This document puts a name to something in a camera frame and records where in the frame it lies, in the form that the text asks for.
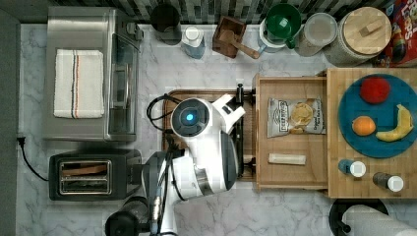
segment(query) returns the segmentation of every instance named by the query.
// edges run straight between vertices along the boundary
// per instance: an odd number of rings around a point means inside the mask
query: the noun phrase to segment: wooden box
[[[243,34],[246,30],[246,25],[231,17],[220,17],[217,28],[212,36],[212,50],[223,54],[230,58],[235,58],[238,49],[232,44],[220,40],[220,36],[224,30],[232,30],[235,33],[235,39],[237,42],[242,42]]]
[[[328,188],[327,135],[287,135],[267,138],[268,99],[320,97],[327,122],[326,77],[254,77],[256,107],[253,112],[257,189],[294,188],[324,190]],[[270,153],[304,154],[305,165],[268,163]]]

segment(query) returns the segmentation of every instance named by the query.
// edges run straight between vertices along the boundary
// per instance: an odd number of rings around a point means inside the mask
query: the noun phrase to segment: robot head
[[[208,108],[195,98],[181,102],[172,113],[172,129],[180,137],[197,136],[208,123]]]

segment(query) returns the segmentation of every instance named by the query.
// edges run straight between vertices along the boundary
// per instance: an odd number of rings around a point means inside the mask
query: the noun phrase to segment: red apple
[[[369,77],[362,82],[360,95],[371,104],[384,102],[389,95],[389,82],[382,77]]]

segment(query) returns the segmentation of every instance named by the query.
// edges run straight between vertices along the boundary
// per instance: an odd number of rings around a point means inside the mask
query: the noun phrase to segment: oven door
[[[136,136],[137,75],[139,50],[125,38],[113,34],[109,95],[108,140]]]

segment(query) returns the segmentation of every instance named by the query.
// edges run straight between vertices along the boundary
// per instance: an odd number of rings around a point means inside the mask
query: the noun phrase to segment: jar lid
[[[329,14],[316,13],[304,25],[306,38],[315,46],[326,46],[337,36],[337,22]]]
[[[366,173],[366,166],[362,161],[355,161],[350,165],[350,173],[354,177],[362,177]]]
[[[393,192],[398,192],[404,187],[404,181],[399,176],[392,176],[388,179],[388,188]]]
[[[203,40],[204,33],[202,30],[196,27],[187,27],[183,33],[182,42],[193,46],[198,47]]]
[[[389,43],[391,24],[384,12],[372,7],[359,8],[345,18],[343,37],[357,53],[378,54]]]

